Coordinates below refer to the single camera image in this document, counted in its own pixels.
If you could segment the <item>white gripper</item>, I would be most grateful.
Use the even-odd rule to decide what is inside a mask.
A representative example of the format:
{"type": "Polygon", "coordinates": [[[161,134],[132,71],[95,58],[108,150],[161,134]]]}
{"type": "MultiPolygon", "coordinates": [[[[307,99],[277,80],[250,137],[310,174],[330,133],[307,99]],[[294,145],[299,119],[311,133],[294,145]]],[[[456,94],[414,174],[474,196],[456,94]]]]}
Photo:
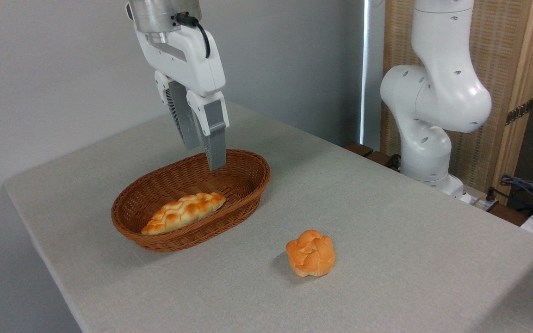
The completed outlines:
{"type": "Polygon", "coordinates": [[[230,126],[224,95],[218,92],[225,75],[213,36],[200,26],[200,4],[129,2],[126,10],[186,149],[200,145],[193,111],[210,171],[222,168],[230,126]]]}

